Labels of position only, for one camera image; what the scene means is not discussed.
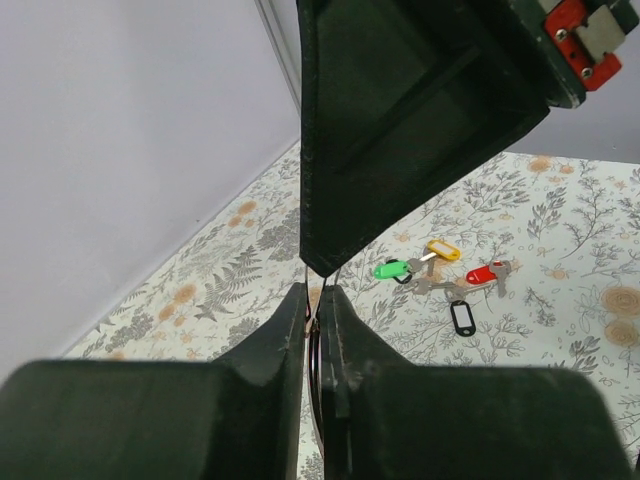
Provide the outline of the red key tag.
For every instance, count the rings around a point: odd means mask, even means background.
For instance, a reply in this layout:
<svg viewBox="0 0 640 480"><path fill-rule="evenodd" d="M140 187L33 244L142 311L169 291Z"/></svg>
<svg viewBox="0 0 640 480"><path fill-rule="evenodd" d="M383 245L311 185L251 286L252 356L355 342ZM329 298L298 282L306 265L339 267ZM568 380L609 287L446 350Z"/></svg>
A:
<svg viewBox="0 0 640 480"><path fill-rule="evenodd" d="M465 280L471 285L481 285L497 279L495 273L491 270L492 265L485 265L469 271Z"/></svg>

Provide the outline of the green key tag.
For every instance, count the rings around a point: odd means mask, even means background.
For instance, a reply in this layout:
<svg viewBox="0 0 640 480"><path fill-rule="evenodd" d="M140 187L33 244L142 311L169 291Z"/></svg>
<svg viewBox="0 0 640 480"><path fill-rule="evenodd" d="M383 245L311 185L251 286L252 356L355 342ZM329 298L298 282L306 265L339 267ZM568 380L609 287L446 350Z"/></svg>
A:
<svg viewBox="0 0 640 480"><path fill-rule="evenodd" d="M373 275L377 280L394 280L398 284L407 284L413 278L409 263L395 259L377 266Z"/></svg>

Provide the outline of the yellow key tag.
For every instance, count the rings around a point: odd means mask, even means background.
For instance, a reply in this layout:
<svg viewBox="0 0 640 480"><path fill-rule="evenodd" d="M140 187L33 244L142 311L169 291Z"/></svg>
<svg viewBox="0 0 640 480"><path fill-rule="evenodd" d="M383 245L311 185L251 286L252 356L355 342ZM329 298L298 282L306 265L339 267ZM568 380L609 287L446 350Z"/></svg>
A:
<svg viewBox="0 0 640 480"><path fill-rule="evenodd" d="M427 243L424 260L430 260L431 258L441 257L448 261L456 261L460 258L460 250L442 240L431 240Z"/></svg>

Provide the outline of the silver metal keyring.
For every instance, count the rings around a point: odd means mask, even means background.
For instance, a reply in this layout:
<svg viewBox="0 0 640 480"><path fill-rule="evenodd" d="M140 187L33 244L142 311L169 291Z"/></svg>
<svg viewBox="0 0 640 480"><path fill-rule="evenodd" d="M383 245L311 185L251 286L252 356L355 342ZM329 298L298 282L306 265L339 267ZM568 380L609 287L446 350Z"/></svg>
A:
<svg viewBox="0 0 640 480"><path fill-rule="evenodd" d="M320 310L322 295L326 288L327 279L322 279L322 285L318 288L317 295L313 296L313 287L310 285L310 272L310 267L306 266L304 268L304 286L306 290L305 338L307 355L307 387L317 448L321 458L325 460L324 410L322 401L323 377L321 373L321 364L323 359L321 352L322 333L318 313ZM339 383L339 380L344 381L345 378L340 378L338 376L339 371L337 370L337 366L332 363L329 363L329 366L332 368L330 373L332 374L333 384L327 392L334 396L333 400L330 402L330 406L333 406L335 410L333 420L338 421L338 414L348 413L347 386L344 382Z"/></svg>

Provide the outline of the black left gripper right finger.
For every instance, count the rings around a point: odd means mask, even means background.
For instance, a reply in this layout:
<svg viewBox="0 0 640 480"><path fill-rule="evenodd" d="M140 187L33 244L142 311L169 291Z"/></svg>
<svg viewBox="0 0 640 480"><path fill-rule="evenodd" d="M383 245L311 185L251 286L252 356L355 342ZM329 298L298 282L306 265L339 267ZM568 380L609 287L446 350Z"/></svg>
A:
<svg viewBox="0 0 640 480"><path fill-rule="evenodd" d="M629 479L602 396L552 368L418 366L356 314L319 307L328 479Z"/></svg>

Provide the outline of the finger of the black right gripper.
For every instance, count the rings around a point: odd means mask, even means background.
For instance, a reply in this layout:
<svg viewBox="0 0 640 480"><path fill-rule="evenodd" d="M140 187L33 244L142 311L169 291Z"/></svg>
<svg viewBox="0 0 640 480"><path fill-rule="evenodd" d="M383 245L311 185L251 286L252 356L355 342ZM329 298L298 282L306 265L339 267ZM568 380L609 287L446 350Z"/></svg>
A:
<svg viewBox="0 0 640 480"><path fill-rule="evenodd" d="M327 276L549 112L489 3L301 1L300 256Z"/></svg>

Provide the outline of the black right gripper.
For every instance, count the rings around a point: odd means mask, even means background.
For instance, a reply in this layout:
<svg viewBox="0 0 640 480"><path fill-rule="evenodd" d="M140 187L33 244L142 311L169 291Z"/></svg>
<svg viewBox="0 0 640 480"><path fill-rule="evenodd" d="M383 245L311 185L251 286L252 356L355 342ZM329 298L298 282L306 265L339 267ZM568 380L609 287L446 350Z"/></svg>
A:
<svg viewBox="0 0 640 480"><path fill-rule="evenodd" d="M622 69L616 51L639 26L630 1L511 1L518 27L536 51L544 96L576 108Z"/></svg>

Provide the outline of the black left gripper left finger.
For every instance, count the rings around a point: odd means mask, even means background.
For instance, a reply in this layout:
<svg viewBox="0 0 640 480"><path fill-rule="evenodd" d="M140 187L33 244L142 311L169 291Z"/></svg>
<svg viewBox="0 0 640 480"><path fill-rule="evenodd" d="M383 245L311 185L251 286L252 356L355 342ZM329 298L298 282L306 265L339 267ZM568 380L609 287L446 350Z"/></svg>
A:
<svg viewBox="0 0 640 480"><path fill-rule="evenodd" d="M5 479L292 479L306 290L207 362L38 360L1 388Z"/></svg>

